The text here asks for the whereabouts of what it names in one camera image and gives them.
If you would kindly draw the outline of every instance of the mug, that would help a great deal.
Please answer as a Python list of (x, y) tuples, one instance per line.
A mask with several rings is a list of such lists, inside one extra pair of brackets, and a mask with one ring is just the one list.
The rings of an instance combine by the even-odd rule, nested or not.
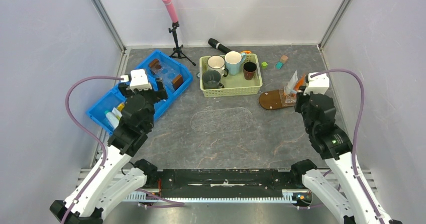
[(244, 73), (244, 78), (246, 80), (252, 80), (252, 78), (254, 77), (254, 74), (256, 73), (256, 63), (254, 62), (246, 62), (244, 63), (243, 66), (243, 73)]
[(221, 84), (221, 74), (215, 70), (207, 70), (202, 75), (202, 83), (204, 85), (204, 89), (216, 89), (216, 88), (225, 88), (223, 84)]
[(225, 67), (225, 59), (221, 56), (211, 56), (207, 60), (207, 67), (209, 70), (217, 71), (221, 76), (228, 75), (228, 69)]
[(225, 55), (226, 68), (230, 75), (237, 75), (241, 71), (241, 65), (246, 60), (246, 53), (228, 52)]

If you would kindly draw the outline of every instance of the brown cup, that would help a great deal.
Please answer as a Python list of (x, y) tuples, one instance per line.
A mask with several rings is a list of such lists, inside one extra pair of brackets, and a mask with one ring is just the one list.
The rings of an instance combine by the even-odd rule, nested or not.
[(243, 66), (244, 78), (246, 80), (252, 80), (254, 74), (256, 73), (256, 63), (254, 62), (246, 62)]

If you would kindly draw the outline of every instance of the mug handle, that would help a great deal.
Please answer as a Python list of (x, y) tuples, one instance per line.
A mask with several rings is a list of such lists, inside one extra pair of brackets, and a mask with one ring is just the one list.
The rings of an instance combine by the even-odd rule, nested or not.
[(241, 53), (241, 57), (242, 57), (241, 62), (243, 63), (247, 58), (247, 54), (245, 52), (243, 52), (243, 53)]

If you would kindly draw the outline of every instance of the metal corner post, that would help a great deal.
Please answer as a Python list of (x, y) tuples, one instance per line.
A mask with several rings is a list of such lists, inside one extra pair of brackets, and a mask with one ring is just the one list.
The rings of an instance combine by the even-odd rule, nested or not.
[(333, 33), (334, 29), (339, 23), (343, 13), (346, 11), (346, 8), (348, 7), (350, 2), (351, 0), (343, 0), (342, 3), (340, 4), (336, 14), (333, 17), (333, 20), (331, 21), (329, 27), (326, 30), (326, 33), (324, 34), (323, 38), (318, 44), (318, 48), (320, 51), (322, 51), (324, 46), (327, 44), (327, 41), (330, 39), (331, 34)]
[(108, 16), (105, 8), (102, 5), (102, 2), (100, 0), (92, 0), (92, 2), (97, 12), (99, 13), (100, 17), (102, 18), (103, 22), (105, 23), (106, 27), (108, 28), (109, 32), (111, 33), (118, 48), (121, 50), (121, 52), (124, 53), (124, 51), (126, 50), (126, 46), (124, 45), (117, 30), (115, 29), (110, 17)]

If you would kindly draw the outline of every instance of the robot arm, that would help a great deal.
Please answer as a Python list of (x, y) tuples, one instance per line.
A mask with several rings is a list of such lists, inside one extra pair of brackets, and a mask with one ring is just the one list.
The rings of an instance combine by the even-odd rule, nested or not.
[(324, 95), (330, 81), (326, 74), (312, 78), (315, 73), (306, 77), (306, 86), (300, 87), (297, 93), (295, 111), (302, 114), (306, 132), (312, 147), (325, 160), (345, 191), (343, 197), (334, 189), (317, 170), (310, 160), (292, 165), (291, 171), (296, 182), (312, 190), (333, 213), (340, 223), (401, 223), (392, 220), (381, 207), (367, 184), (362, 172), (359, 177), (367, 186), (381, 216), (376, 216), (367, 195), (359, 184), (352, 166), (352, 143), (347, 134), (335, 124), (336, 108), (333, 99)]
[(135, 189), (145, 185), (147, 175), (153, 170), (152, 165), (145, 161), (137, 161), (127, 175), (107, 188), (117, 172), (136, 154), (146, 141), (147, 134), (154, 127), (154, 103), (167, 99), (161, 79), (157, 79), (158, 90), (154, 91), (148, 82), (144, 69), (131, 71), (130, 76), (122, 76), (124, 81), (119, 90), (126, 97), (122, 118), (108, 139), (106, 160), (105, 155), (96, 163), (88, 176), (64, 201), (56, 200), (50, 206), (51, 212), (59, 221), (70, 209), (64, 223), (66, 224), (98, 224)]

